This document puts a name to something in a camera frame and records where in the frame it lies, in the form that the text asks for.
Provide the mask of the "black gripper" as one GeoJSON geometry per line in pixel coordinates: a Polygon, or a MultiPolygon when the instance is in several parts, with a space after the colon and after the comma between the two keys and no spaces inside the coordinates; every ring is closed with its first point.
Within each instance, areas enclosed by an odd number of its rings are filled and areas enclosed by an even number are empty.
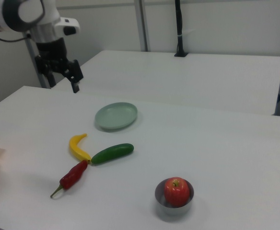
{"type": "Polygon", "coordinates": [[[48,43],[36,43],[39,55],[35,57],[37,70],[44,75],[50,88],[56,85],[53,72],[65,72],[65,77],[70,81],[73,93],[79,91],[79,82],[83,74],[79,62],[67,59],[67,49],[63,38],[48,43]]]}

